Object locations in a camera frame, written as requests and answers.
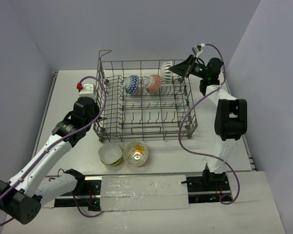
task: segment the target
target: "rack wire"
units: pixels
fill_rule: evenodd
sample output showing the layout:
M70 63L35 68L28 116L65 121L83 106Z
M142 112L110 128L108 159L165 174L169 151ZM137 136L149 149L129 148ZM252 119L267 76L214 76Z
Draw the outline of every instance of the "rack wire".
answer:
M103 61L102 57L110 52L101 50L98 58L97 78L107 91L105 111L93 127L99 141L177 139L180 123L193 105L190 80L175 75L171 84L162 83L157 93L150 94L144 88L144 79L159 75L166 60ZM171 61L175 64L182 60ZM123 87L124 78L130 75L139 76L138 92L133 96ZM101 108L104 95L99 88L96 90ZM194 111L182 128L182 136L191 138L197 126Z

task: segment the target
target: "white table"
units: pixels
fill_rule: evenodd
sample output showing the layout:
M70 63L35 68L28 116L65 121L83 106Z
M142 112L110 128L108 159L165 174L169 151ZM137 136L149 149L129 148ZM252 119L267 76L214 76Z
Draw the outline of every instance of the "white table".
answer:
M78 98L76 84L85 76L96 76L96 70L71 70L59 71L56 78L52 96L44 119L41 135L37 142L37 149L40 149L47 141L55 125L72 110L74 102ZM191 87L194 101L202 97L199 92L199 78L191 78ZM216 106L209 99L203 101L196 107L198 128L191 139L183 140L184 145L190 150L213 153L214 119ZM121 143L121 147L128 144L128 141ZM165 174L165 173L197 173L203 171L208 158L192 155L185 152L178 143L178 140L166 141L145 141L149 149L149 159L141 167L131 167L124 162L116 167L105 166L100 162L98 149L102 143L91 129L86 137L68 152L49 172L48 176L55 176L59 168L65 170L73 168L85 175L127 175L127 174ZM242 139L232 148L230 165L236 171L250 171L251 165L249 156Z
M285 234L265 174L239 172L238 177L240 196L228 206L190 204L188 209L106 212L97 218L85 218L76 208L42 208L29 224L14 220L2 234ZM229 183L235 195L232 174Z

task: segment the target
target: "bowl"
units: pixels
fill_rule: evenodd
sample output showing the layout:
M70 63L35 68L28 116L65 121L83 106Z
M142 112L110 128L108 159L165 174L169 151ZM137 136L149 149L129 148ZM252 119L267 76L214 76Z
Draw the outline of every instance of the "bowl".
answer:
M128 144L123 152L123 158L130 166L139 167L144 164L148 157L146 145L141 142L132 142Z
M172 83L172 72L168 70L172 66L172 61L166 61L161 66L161 78L165 83Z
M139 87L139 77L136 75L126 77L124 79L124 88L129 95L135 95Z
M150 94L155 94L161 86L162 79L159 75L151 75L145 78L145 88Z
M122 160L122 149L116 143L107 143L99 149L99 157L102 163L115 166Z

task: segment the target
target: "bowl with orange flower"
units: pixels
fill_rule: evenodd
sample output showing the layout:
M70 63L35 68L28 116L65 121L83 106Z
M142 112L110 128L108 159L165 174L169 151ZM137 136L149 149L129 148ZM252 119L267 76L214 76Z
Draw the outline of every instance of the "bowl with orange flower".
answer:
M139 167L144 164L148 157L146 145L141 142L132 142L128 144L123 152L123 158L130 166Z

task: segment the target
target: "black and white striped bowl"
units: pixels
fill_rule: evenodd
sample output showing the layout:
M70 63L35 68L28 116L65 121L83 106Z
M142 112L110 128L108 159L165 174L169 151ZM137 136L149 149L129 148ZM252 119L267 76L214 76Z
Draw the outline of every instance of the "black and white striped bowl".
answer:
M172 83L172 72L168 70L172 66L172 61L166 61L161 66L161 79L165 83Z

